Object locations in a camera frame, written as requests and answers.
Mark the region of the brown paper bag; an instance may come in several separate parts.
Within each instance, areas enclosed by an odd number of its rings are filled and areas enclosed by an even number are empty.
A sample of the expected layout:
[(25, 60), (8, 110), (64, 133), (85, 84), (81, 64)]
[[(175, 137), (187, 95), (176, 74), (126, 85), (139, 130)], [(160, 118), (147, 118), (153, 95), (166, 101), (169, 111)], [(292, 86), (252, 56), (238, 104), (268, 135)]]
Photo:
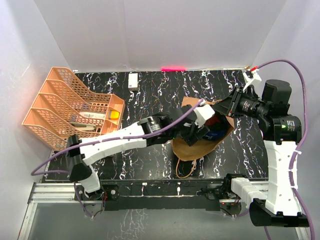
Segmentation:
[[(216, 148), (220, 146), (235, 129), (235, 120), (231, 117), (216, 113), (213, 117), (206, 121), (206, 123), (208, 124), (213, 124), (215, 122), (223, 122), (228, 124), (226, 135), (224, 137), (221, 137), (220, 139), (213, 141), (203, 139), (199, 140), (192, 146), (188, 146), (185, 140), (183, 140), (181, 137), (176, 137), (171, 141), (173, 153), (177, 157), (175, 174), (179, 179), (186, 179), (190, 175), (192, 175), (193, 171), (196, 169), (197, 160), (216, 150)], [(192, 162), (191, 170), (187, 175), (180, 175), (178, 172), (179, 164), (181, 162)]]

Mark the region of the dark blue snack bag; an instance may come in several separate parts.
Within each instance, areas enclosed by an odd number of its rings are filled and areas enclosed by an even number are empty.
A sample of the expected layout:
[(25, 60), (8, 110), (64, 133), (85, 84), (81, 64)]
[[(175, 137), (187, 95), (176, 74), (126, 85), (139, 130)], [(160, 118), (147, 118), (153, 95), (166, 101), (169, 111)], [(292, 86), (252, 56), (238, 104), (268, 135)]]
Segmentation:
[(228, 124), (226, 122), (205, 123), (209, 131), (202, 137), (204, 140), (215, 141), (227, 134)]

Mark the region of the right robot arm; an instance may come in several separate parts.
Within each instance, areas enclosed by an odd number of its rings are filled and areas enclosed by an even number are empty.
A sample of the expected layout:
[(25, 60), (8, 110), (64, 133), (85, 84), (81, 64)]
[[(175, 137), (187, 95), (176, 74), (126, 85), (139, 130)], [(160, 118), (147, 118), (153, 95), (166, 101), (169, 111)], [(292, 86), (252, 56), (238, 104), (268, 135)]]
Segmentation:
[(256, 227), (302, 227), (310, 223), (303, 213), (293, 190), (291, 178), (297, 178), (297, 165), (290, 163), (296, 147), (302, 141), (302, 124), (288, 113), (292, 88), (283, 80), (265, 82), (262, 97), (253, 85), (237, 87), (232, 93), (212, 105), (216, 113), (226, 117), (248, 116), (258, 120), (268, 161), (268, 192), (261, 193), (248, 179), (228, 174), (223, 194), (233, 199), (237, 195), (249, 207), (251, 222)]

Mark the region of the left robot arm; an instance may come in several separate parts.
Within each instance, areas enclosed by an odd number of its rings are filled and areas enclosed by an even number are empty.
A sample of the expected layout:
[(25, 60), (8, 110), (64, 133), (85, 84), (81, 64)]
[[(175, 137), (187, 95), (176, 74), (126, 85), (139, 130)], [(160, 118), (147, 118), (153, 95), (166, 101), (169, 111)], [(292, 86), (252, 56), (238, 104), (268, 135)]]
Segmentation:
[(86, 194), (97, 200), (103, 195), (104, 188), (93, 169), (95, 162), (131, 149), (165, 144), (176, 137), (192, 146), (209, 132), (206, 121), (214, 114), (209, 104), (188, 104), (169, 113), (158, 112), (104, 135), (89, 138), (71, 135), (65, 153), (69, 180), (80, 183)]

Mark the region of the red light strip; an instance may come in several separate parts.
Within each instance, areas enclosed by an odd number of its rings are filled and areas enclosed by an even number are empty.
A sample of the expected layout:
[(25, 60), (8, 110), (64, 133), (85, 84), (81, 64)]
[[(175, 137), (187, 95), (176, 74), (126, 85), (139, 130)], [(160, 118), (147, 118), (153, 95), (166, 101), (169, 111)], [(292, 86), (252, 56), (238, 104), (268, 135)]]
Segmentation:
[(176, 66), (176, 65), (163, 66), (161, 67), (161, 71), (162, 72), (184, 72), (186, 71), (186, 68), (183, 66)]

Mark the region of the yellow sticky note block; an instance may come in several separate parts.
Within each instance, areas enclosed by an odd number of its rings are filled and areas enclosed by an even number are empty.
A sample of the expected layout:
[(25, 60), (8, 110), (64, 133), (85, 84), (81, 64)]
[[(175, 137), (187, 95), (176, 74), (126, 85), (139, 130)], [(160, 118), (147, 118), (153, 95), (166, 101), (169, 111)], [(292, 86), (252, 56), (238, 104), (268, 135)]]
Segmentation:
[(116, 110), (111, 110), (108, 118), (113, 121), (118, 120), (120, 118), (120, 113)]

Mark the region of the small white box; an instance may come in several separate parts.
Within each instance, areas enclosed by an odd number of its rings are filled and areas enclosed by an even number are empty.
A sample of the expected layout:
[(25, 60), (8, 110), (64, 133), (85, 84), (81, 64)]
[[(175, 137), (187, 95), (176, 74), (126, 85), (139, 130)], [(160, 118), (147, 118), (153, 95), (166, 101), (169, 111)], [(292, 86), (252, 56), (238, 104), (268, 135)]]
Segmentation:
[(138, 90), (138, 76), (137, 72), (131, 72), (128, 74), (128, 89), (130, 91)]

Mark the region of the white tube in organizer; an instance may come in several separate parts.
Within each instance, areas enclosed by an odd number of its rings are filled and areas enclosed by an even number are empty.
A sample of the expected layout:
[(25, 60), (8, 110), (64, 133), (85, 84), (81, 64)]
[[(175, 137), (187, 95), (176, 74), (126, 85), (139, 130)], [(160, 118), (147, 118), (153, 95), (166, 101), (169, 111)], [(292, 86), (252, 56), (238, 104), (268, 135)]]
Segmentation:
[(86, 118), (92, 118), (92, 119), (101, 119), (104, 120), (106, 114), (105, 113), (100, 113), (100, 112), (87, 112), (87, 111), (81, 111), (79, 113), (81, 116), (86, 117)]

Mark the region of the stapler in organizer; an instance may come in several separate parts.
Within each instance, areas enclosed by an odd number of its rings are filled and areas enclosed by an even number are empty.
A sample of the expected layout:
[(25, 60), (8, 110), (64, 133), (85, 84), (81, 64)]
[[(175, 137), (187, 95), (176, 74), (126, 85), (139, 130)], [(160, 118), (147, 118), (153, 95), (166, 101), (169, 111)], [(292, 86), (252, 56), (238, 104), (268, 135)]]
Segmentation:
[(95, 124), (89, 123), (69, 122), (69, 124), (79, 131), (95, 132), (97, 128)]

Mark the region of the orange plastic desk organizer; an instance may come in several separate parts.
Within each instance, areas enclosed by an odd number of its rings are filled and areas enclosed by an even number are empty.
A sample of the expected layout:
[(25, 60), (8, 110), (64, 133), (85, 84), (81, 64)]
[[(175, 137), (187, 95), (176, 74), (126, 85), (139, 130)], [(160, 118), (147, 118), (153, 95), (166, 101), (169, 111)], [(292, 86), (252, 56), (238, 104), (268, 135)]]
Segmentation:
[[(120, 129), (125, 102), (115, 94), (96, 93), (66, 67), (52, 67), (22, 125), (53, 151), (67, 146), (72, 135), (92, 138)], [(118, 111), (118, 120), (110, 120), (109, 112)], [(105, 119), (87, 118), (80, 112), (105, 114)], [(70, 122), (96, 125), (96, 131), (80, 131)]]

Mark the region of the black front mounting rail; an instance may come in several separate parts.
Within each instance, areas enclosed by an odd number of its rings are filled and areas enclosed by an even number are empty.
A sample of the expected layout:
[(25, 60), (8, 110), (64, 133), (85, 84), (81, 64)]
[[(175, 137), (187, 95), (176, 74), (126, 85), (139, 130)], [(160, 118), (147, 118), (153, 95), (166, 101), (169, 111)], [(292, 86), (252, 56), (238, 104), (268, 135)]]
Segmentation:
[(222, 185), (221, 180), (214, 179), (104, 180), (104, 209), (219, 211), (221, 202), (227, 199)]

